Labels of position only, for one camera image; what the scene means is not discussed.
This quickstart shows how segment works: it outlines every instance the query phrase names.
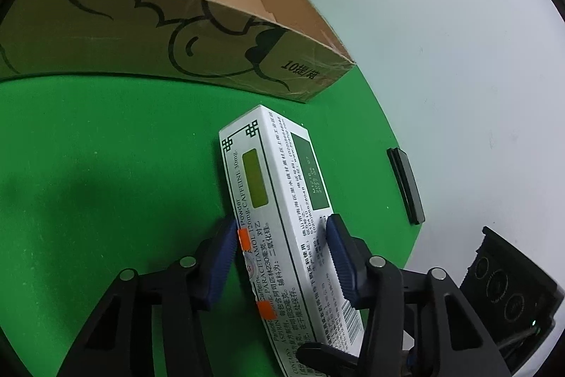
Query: green surface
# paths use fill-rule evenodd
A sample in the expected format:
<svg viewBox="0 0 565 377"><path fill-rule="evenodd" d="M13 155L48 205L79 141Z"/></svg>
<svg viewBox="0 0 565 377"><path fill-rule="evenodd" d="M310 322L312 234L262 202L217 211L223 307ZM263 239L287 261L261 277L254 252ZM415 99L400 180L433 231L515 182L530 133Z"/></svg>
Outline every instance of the green surface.
<svg viewBox="0 0 565 377"><path fill-rule="evenodd" d="M386 156L396 140L358 69L308 104L141 78L1 83L0 325L35 377L56 374L121 269L163 269L231 212L218 131L257 104L309 130L335 212L403 266L418 228ZM216 377L280 375L250 293L232 266L202 314Z"/></svg>

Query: circular vent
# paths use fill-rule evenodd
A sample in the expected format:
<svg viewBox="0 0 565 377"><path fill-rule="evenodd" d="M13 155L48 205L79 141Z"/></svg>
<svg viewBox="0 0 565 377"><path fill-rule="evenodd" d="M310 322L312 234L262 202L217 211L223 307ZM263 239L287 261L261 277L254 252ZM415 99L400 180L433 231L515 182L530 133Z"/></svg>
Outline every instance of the circular vent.
<svg viewBox="0 0 565 377"><path fill-rule="evenodd" d="M508 289L508 276L502 270L496 270L487 283L487 298L493 304L500 301Z"/></svg>
<svg viewBox="0 0 565 377"><path fill-rule="evenodd" d="M507 321L513 322L520 318L524 311L524 296L521 294L512 294L508 302L504 306L504 317Z"/></svg>
<svg viewBox="0 0 565 377"><path fill-rule="evenodd" d="M489 271L489 260L485 257L480 258L475 266L475 276L478 280L481 280L487 275Z"/></svg>

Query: white table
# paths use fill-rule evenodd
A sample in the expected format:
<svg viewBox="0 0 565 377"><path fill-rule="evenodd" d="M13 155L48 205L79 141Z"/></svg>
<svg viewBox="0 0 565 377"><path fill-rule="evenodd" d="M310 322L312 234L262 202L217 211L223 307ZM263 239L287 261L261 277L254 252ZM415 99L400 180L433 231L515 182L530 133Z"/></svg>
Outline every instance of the white table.
<svg viewBox="0 0 565 377"><path fill-rule="evenodd" d="M565 287L565 23L550 0L312 0L357 60L426 212L408 267L459 283L488 225ZM565 325L518 372L530 376Z"/></svg>

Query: white medicine box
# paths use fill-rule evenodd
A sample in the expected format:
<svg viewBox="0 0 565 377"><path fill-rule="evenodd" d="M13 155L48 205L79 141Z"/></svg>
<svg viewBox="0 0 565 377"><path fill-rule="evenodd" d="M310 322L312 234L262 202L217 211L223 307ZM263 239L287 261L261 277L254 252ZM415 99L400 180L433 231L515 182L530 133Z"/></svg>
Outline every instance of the white medicine box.
<svg viewBox="0 0 565 377"><path fill-rule="evenodd" d="M222 129L220 143L249 281L283 373L321 375L296 360L305 342L358 356L363 325L326 243L333 211L308 131L258 106Z"/></svg>

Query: yellow-green label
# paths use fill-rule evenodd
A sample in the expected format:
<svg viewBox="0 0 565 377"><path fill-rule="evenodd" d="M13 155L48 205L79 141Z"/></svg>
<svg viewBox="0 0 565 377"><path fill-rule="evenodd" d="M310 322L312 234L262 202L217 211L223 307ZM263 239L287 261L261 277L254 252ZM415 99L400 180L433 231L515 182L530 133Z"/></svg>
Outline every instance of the yellow-green label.
<svg viewBox="0 0 565 377"><path fill-rule="evenodd" d="M295 143L296 154L298 155L304 182L306 182L312 209L321 210L322 208L328 208L328 196L326 189L324 189L324 183L321 181L321 175L316 164L316 159L314 158L312 145L304 138L294 133L290 134L292 135L292 141Z"/></svg>
<svg viewBox="0 0 565 377"><path fill-rule="evenodd" d="M259 157L257 149L251 149L241 156L244 162L245 177L248 181L249 195L251 196L251 204L254 208L269 203L267 196L267 189L265 189L265 182L263 174L261 173L261 165L259 165Z"/></svg>

